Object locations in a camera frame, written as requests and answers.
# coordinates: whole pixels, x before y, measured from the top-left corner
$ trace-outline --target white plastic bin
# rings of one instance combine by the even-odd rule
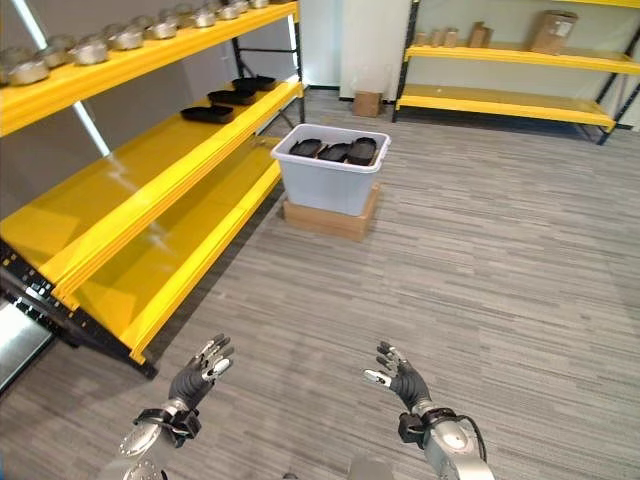
[[[324,144],[351,143],[360,137],[373,138],[378,149],[372,165],[362,167],[290,155],[296,142],[318,138]],[[384,133],[347,130],[303,123],[294,128],[272,151],[280,162],[289,201],[296,205],[320,208],[358,216],[364,211],[375,174],[391,144]]]

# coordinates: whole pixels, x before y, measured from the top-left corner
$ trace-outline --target shelf rack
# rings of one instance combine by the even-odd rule
[[[564,3],[592,3],[594,5],[605,5],[607,7],[627,7],[640,8],[640,0],[555,0]]]
[[[274,5],[219,22],[226,33],[209,37],[224,41],[230,31],[291,15],[296,47],[268,51],[296,55],[297,81],[234,107],[226,125],[174,115],[4,219],[2,294],[69,345],[92,348],[153,378],[157,370],[144,349],[280,179],[269,156],[277,139],[255,132],[278,115],[291,125],[282,110],[296,98],[305,120],[297,6]],[[242,50],[249,49],[231,40],[244,75]],[[206,48],[198,45],[185,44],[184,56]],[[157,52],[151,55],[156,61]]]
[[[602,3],[626,7],[637,6],[640,8],[640,0],[637,2],[631,0],[602,0],[578,3]],[[588,49],[566,48],[560,55],[546,55],[524,51],[521,45],[509,43],[493,43],[490,48],[416,46],[412,45],[412,40],[415,35],[419,7],[420,0],[413,0],[407,26],[407,37],[393,122],[397,121],[402,107],[437,108],[541,118],[596,125],[603,132],[597,143],[598,145],[603,145],[640,93],[639,81],[613,117],[607,115],[600,107],[600,103],[619,74],[640,75],[640,63],[632,58],[635,46],[640,38],[640,27],[624,52],[599,52]],[[507,62],[596,70],[608,72],[609,77],[595,101],[499,90],[407,85],[409,63],[414,57]]]
[[[8,135],[77,101],[290,15],[297,24],[297,2],[249,10],[236,20],[219,20],[211,28],[180,29],[171,40],[145,40],[144,47],[137,50],[111,51],[110,59],[105,63],[64,65],[52,70],[50,77],[42,82],[3,88],[0,92],[0,135]]]

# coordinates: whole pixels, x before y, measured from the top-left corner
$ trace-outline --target gray wall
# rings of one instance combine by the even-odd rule
[[[76,36],[140,14],[157,14],[178,0],[31,0],[28,2],[46,35]],[[2,5],[2,44],[34,46],[11,2]],[[252,46],[288,48],[286,21],[243,37]],[[286,78],[293,73],[289,55],[247,55],[259,73]],[[169,117],[236,76],[229,44],[219,45],[131,80],[85,102],[111,149]],[[71,108],[58,112],[0,140],[0,217],[97,160],[99,152]]]

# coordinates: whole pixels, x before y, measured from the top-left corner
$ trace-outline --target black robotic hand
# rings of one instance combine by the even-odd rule
[[[380,342],[377,350],[381,355],[376,360],[394,376],[383,371],[365,370],[367,380],[389,388],[400,397],[409,411],[420,401],[431,401],[429,388],[422,376],[396,347]]]
[[[227,347],[230,341],[229,337],[220,334],[207,342],[202,351],[174,377],[169,388],[169,400],[180,400],[189,410],[195,410],[213,388],[216,379],[233,364],[229,358],[233,347]]]

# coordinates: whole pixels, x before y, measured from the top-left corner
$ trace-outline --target gray carpet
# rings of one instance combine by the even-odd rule
[[[153,382],[56,345],[0,403],[8,479],[93,478],[220,331],[237,363],[175,478],[342,479],[362,454],[435,478],[397,438],[400,402],[361,380],[381,338],[476,419],[496,478],[640,478],[640,135],[394,125],[335,97],[311,92],[308,120],[393,137],[370,236],[297,231],[276,198],[162,332]]]

